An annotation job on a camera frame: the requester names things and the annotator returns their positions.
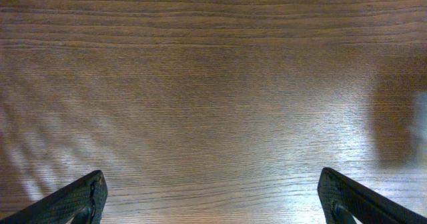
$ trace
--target brown wooden surface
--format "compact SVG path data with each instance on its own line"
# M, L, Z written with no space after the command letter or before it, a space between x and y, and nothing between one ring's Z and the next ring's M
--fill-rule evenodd
M427 0L1 0L0 211L101 169L104 223L324 223L329 166L427 215Z

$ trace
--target wood grain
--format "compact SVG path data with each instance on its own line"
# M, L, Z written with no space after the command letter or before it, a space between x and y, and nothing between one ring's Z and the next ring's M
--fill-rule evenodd
M426 216L426 3L1 0L0 211L101 169L103 223L324 223L328 166Z

